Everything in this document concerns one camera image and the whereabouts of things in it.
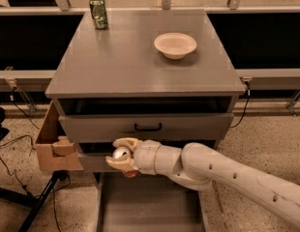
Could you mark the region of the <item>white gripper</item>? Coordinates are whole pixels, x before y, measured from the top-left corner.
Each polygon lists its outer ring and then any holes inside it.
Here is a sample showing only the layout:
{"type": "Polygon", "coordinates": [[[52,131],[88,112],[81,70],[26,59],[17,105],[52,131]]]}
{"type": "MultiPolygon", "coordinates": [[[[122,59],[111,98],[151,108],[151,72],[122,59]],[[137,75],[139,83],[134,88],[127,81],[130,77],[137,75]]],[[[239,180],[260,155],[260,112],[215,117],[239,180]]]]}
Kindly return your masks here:
{"type": "Polygon", "coordinates": [[[115,148],[126,147],[134,151],[134,159],[123,156],[119,159],[106,157],[106,163],[117,170],[124,172],[138,170],[142,174],[156,175],[155,157],[162,146],[160,142],[153,140],[140,141],[137,138],[124,137],[116,139],[112,145],[115,148]]]}

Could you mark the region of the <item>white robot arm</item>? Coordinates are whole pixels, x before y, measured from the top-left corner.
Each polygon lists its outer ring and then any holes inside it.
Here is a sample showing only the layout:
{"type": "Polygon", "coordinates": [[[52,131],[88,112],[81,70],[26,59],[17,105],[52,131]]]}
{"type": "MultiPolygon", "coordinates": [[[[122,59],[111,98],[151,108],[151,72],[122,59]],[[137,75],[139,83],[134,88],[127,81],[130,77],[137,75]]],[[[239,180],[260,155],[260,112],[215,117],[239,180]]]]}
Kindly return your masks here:
{"type": "Polygon", "coordinates": [[[164,175],[193,190],[213,181],[242,193],[259,206],[300,229],[300,186],[230,159],[212,148],[189,143],[184,148],[158,141],[119,138],[106,163],[124,173],[164,175]]]}

